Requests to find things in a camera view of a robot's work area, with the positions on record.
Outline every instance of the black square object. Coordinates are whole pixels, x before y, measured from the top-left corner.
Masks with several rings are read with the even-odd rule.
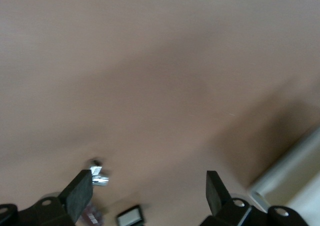
[[[144,216],[140,205],[133,206],[116,216],[118,226],[143,226]]]

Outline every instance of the brown surface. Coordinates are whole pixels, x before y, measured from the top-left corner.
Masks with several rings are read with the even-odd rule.
[[[0,0],[0,201],[25,208],[100,156],[110,215],[138,202],[149,225],[198,225],[206,170],[245,193],[319,122],[319,8]]]

